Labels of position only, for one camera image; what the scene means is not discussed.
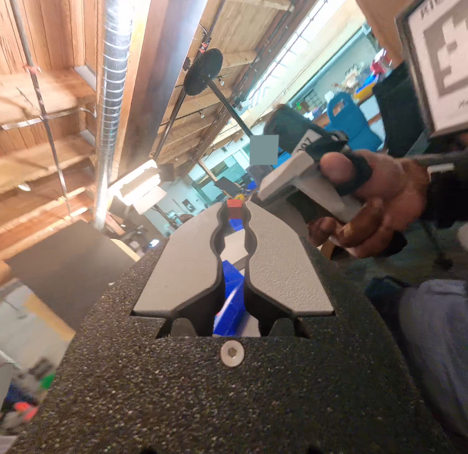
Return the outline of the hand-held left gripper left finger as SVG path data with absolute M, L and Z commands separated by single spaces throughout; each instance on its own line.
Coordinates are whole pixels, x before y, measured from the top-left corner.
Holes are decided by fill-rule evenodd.
M 218 202 L 180 226 L 168 239 L 133 314 L 175 317 L 221 283 L 224 204 Z

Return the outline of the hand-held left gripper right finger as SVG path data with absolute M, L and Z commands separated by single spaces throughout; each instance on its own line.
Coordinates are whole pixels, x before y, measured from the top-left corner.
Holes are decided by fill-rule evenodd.
M 334 307 L 298 234 L 261 206 L 244 207 L 246 285 L 290 316 L 332 315 Z

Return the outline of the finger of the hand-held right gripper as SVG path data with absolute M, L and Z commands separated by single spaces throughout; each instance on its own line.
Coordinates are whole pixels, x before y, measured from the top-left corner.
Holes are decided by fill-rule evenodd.
M 315 160 L 306 152 L 297 152 L 266 175 L 257 190 L 257 197 L 264 202 L 284 189 L 294 186 L 294 182 L 311 168 Z

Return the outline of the person's right hand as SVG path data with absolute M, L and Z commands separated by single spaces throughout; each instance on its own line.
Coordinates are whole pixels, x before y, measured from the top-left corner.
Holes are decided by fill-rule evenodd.
M 427 168 L 410 159 L 356 150 L 372 168 L 371 178 L 354 196 L 363 207 L 349 223 L 323 217 L 308 224 L 309 242 L 316 247 L 327 240 L 355 258 L 378 257 L 396 231 L 404 231 L 423 213 L 430 183 Z

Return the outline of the large blue plastic bin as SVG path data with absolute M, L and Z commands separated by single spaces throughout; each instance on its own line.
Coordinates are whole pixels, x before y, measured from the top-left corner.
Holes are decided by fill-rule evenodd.
M 213 334 L 234 336 L 245 313 L 244 276 L 229 260 L 223 260 L 225 302 L 214 320 Z

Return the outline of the white studio light panel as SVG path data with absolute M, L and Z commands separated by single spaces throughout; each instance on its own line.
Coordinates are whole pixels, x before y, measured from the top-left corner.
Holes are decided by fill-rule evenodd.
M 111 184 L 109 194 L 143 215 L 167 195 L 160 186 L 160 172 L 156 162 L 149 159 Z

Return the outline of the black panel wooden rim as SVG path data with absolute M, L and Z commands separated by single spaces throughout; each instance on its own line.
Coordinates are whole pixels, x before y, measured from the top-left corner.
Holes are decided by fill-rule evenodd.
M 79 220 L 6 259 L 13 275 L 75 332 L 91 308 L 136 261 Z

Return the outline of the person's leg in jeans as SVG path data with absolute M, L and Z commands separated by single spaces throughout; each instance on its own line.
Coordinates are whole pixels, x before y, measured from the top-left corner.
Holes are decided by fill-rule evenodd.
M 385 276 L 373 278 L 365 295 L 396 340 L 426 406 L 467 448 L 467 282 L 431 279 L 412 286 Z

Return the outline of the framed marker sign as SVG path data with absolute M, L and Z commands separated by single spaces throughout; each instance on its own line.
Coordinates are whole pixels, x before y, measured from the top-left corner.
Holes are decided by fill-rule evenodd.
M 430 136 L 467 131 L 468 0 L 412 0 L 396 26 Z

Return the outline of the wooden support post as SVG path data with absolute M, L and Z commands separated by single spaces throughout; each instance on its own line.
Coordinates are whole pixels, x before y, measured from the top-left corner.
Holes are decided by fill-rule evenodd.
M 393 67 L 403 61 L 395 19 L 411 0 L 355 0 L 366 17 L 373 35 L 387 51 Z

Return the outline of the silver spiral air duct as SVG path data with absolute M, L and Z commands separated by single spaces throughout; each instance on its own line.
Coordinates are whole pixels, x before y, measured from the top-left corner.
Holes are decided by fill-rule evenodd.
M 97 33 L 96 192 L 93 226 L 105 227 L 132 37 L 132 0 L 101 0 Z

